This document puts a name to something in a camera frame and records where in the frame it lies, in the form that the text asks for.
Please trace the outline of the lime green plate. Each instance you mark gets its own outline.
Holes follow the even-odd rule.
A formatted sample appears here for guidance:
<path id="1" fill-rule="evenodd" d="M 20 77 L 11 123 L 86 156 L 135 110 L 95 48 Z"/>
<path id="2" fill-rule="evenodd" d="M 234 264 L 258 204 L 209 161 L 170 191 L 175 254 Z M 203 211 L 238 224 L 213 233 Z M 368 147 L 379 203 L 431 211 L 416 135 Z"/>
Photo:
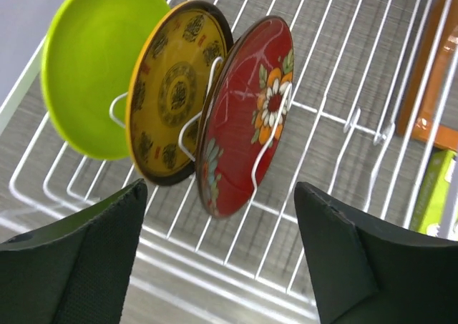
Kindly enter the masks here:
<path id="1" fill-rule="evenodd" d="M 129 152 L 130 77 L 143 44 L 170 10 L 166 0 L 64 0 L 43 46 L 41 86 L 51 123 L 77 152 L 116 160 Z"/>

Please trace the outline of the red floral plate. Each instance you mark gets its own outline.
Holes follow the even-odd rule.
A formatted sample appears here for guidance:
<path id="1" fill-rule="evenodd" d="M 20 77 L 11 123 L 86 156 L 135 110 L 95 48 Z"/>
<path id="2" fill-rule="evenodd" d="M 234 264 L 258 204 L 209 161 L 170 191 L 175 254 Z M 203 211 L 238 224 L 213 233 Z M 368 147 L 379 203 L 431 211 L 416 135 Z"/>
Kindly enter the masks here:
<path id="1" fill-rule="evenodd" d="M 198 191 L 212 217 L 234 215 L 264 178 L 286 123 L 293 70 L 291 30 L 269 15 L 237 40 L 217 71 L 196 153 Z"/>

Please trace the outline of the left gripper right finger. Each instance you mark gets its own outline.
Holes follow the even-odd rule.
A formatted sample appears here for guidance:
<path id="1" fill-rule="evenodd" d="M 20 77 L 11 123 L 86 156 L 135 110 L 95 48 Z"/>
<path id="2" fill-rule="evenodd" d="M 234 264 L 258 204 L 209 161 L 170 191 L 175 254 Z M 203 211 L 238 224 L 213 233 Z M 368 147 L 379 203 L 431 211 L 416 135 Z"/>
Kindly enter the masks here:
<path id="1" fill-rule="evenodd" d="M 294 205 L 322 323 L 455 323 L 457 243 L 298 182 Z"/>

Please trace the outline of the yellow patterned plate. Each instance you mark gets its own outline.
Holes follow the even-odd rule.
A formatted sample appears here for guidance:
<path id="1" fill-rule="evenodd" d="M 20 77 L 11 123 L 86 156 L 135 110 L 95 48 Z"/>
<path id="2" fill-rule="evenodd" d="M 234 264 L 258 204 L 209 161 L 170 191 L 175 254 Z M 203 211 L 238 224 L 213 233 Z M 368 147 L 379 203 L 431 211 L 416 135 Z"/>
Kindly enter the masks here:
<path id="1" fill-rule="evenodd" d="M 197 131 L 181 130 L 203 108 L 210 70 L 233 45 L 230 25 L 204 0 L 184 1 L 155 26 L 135 62 L 126 99 L 127 146 L 139 173 L 159 186 L 194 171 Z"/>

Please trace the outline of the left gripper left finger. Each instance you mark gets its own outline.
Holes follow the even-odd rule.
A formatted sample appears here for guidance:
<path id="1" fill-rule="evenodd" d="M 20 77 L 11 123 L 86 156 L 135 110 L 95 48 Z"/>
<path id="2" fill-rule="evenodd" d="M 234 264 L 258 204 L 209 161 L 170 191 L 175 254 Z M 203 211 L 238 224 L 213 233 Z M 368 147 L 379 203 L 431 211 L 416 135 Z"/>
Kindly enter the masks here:
<path id="1" fill-rule="evenodd" d="M 119 323 L 147 204 L 138 179 L 1 244 L 2 323 Z"/>

